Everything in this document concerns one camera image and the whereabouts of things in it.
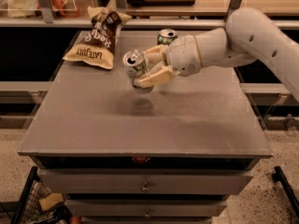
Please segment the drawer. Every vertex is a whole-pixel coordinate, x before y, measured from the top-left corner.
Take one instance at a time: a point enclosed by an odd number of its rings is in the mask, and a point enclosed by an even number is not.
[[[217,217],[226,202],[188,200],[66,200],[73,216],[81,217]]]
[[[211,224],[210,217],[84,217],[82,224]]]
[[[252,179],[239,171],[40,170],[47,187],[61,193],[238,194]]]

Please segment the white robotic arm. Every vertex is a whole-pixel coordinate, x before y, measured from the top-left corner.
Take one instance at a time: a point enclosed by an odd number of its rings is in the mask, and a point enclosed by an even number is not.
[[[186,35],[146,55],[158,65],[136,80],[141,87],[168,82],[175,75],[187,77],[211,65],[234,67],[259,59],[299,101],[299,45],[254,8],[233,12],[226,30]]]

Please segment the speckled floor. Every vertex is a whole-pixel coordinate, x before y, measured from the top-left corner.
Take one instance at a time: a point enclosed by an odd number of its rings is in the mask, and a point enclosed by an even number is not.
[[[27,157],[20,157],[15,146],[25,130],[0,129],[0,201],[17,201],[31,168]],[[274,167],[280,166],[292,185],[299,190],[299,132],[266,132],[274,156],[260,161],[252,170],[254,178],[238,196],[228,199],[228,206],[213,224],[297,224],[290,202],[281,186],[272,180]],[[0,223],[9,218],[0,214]]]

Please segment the chip bag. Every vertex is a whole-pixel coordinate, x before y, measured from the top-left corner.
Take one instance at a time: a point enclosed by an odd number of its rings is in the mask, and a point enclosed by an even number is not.
[[[112,69],[121,26],[131,17],[105,7],[88,7],[88,13],[93,29],[65,54],[64,59]]]

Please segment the drawer handle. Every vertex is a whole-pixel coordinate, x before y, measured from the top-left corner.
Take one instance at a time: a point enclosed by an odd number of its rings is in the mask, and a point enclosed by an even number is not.
[[[143,187],[141,188],[142,192],[150,192],[150,188],[147,182],[144,182]]]
[[[144,215],[145,218],[151,218],[151,215],[149,213],[149,210],[146,211],[146,214]]]

